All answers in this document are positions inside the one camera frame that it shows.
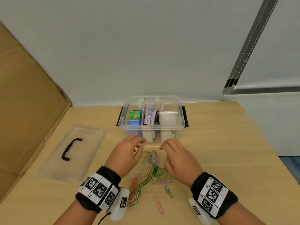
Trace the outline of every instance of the table surface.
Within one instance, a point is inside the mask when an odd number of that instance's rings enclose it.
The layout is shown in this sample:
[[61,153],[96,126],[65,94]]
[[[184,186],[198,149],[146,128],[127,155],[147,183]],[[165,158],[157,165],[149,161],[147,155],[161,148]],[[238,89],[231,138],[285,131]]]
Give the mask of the table surface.
[[[299,224],[300,186],[242,107],[237,102],[184,105],[189,127],[182,131],[180,141],[202,168],[222,180],[239,201],[266,224]],[[41,166],[66,132],[81,124],[107,130],[86,176],[94,173],[125,136],[116,127],[120,109],[120,106],[70,108],[33,165],[0,204],[1,224],[53,224],[74,200],[79,184],[43,178],[38,174]],[[158,151],[158,146],[148,144],[145,149]],[[145,173],[145,156],[120,186],[129,188],[131,177]],[[159,151],[159,164],[163,164],[164,159],[164,151]],[[173,198],[163,186],[146,185],[138,204],[127,208],[124,218],[114,224],[201,224],[188,203],[190,190],[177,181],[170,183],[169,188]],[[154,195],[158,196],[164,215],[159,214]],[[97,216],[94,224],[103,214]],[[102,223],[112,224],[108,218]]]

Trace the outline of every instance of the cardboard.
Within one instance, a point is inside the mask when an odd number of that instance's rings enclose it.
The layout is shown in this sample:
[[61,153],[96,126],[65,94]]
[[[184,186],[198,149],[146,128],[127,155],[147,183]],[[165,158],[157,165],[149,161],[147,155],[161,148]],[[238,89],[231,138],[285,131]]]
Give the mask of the cardboard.
[[42,150],[71,102],[0,23],[0,202]]

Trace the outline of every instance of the black cable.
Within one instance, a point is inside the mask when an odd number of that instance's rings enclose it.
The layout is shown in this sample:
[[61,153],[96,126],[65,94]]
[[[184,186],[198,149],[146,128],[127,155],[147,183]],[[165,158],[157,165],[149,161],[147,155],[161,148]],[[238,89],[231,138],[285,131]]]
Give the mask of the black cable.
[[102,220],[103,220],[105,217],[107,217],[108,215],[110,215],[110,214],[111,214],[111,212],[109,212],[109,213],[107,213],[105,216],[103,216],[102,219],[99,221],[99,223],[98,223],[97,225],[99,225],[99,224],[102,222]]

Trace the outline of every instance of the white wall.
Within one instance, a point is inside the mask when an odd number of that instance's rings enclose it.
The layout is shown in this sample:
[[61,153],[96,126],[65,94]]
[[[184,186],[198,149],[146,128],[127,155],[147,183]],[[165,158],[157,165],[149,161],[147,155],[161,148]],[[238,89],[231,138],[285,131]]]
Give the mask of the white wall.
[[279,0],[238,88],[300,86],[300,0]]
[[262,1],[0,0],[0,20],[74,106],[216,101]]
[[255,122],[278,156],[300,155],[300,92],[228,95]]

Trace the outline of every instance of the blue carpet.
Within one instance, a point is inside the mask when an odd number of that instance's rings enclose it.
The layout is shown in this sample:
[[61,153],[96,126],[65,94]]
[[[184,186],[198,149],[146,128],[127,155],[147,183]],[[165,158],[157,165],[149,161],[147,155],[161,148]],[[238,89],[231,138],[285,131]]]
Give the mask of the blue carpet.
[[300,156],[279,157],[300,185]]

